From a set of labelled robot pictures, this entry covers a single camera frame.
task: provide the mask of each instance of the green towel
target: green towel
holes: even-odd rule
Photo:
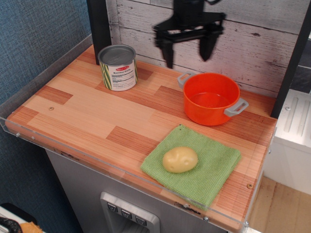
[[[162,165],[166,152],[190,147],[197,165],[183,173],[170,173]],[[241,153],[183,125],[176,127],[144,160],[140,169],[194,206],[206,210],[241,158]]]

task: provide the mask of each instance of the pot handle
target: pot handle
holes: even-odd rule
[[[236,102],[233,106],[225,109],[224,114],[226,114],[228,117],[238,115],[243,112],[244,109],[248,107],[248,105],[249,104],[246,100],[239,98],[238,102]]]
[[[192,73],[192,72],[190,72],[190,71],[187,71],[186,73],[183,73],[182,75],[180,75],[180,76],[177,78],[179,87],[180,87],[181,89],[183,89],[183,88],[184,88],[185,82],[186,82],[189,78],[191,78],[192,76],[194,76],[194,75],[195,75],[195,73]]]

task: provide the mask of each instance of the tin can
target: tin can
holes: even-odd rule
[[[127,45],[111,45],[98,53],[105,87],[113,91],[125,91],[138,81],[136,52]]]

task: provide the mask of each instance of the potato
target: potato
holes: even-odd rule
[[[175,147],[163,156],[164,168],[172,173],[182,173],[193,169],[198,163],[198,155],[189,147]]]

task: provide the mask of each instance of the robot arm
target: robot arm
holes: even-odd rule
[[[204,1],[214,5],[221,0],[174,0],[173,16],[154,26],[155,44],[162,50],[167,67],[173,67],[173,44],[200,39],[200,55],[210,58],[217,38],[223,33],[224,13],[203,12]]]

